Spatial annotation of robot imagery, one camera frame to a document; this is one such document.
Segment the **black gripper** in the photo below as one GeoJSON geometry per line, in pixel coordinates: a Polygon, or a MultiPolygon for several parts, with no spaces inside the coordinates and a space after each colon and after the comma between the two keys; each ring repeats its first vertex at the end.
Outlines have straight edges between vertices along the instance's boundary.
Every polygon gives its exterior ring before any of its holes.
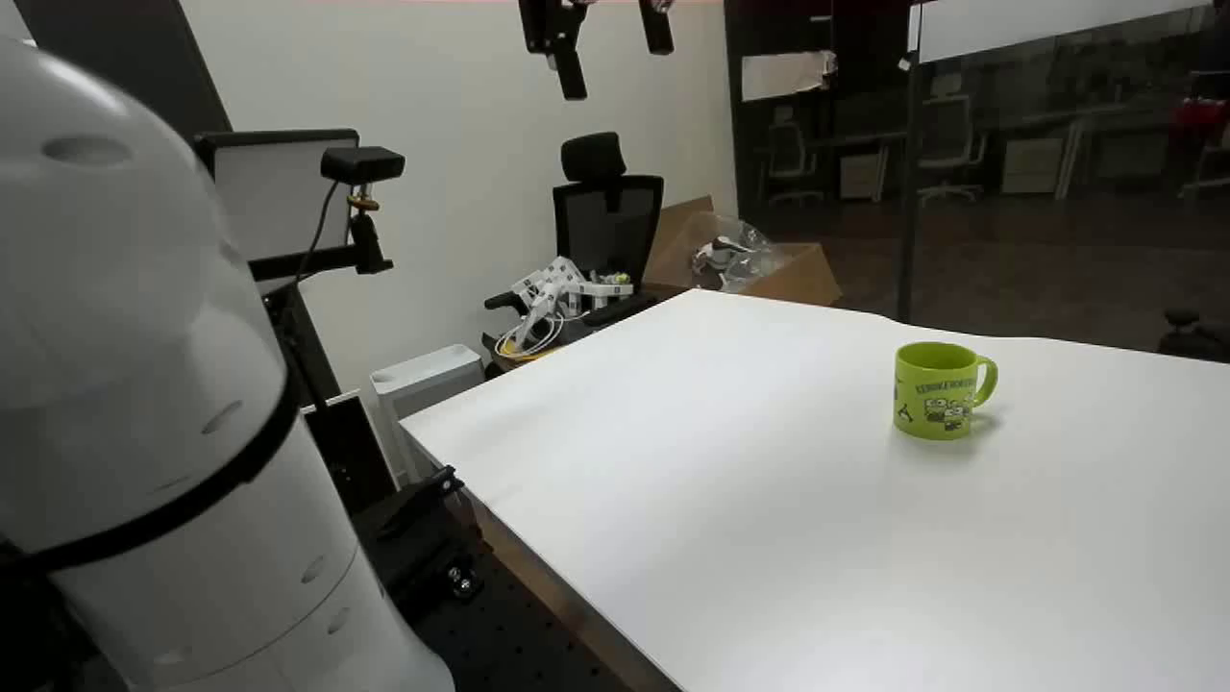
{"type": "MultiPolygon", "coordinates": [[[[590,0],[518,0],[522,44],[531,55],[552,55],[566,101],[588,101],[585,67],[575,55],[580,24],[590,0]]],[[[671,0],[639,0],[645,49],[671,55],[671,0]]]]}

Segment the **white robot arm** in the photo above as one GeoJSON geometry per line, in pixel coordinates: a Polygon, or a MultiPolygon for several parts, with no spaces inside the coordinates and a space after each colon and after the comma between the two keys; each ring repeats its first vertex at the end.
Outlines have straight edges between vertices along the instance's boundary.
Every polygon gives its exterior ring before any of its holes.
{"type": "Polygon", "coordinates": [[[126,692],[634,692],[562,636],[526,674],[395,600],[302,424],[210,173],[138,97],[0,44],[3,578],[126,692]]]}

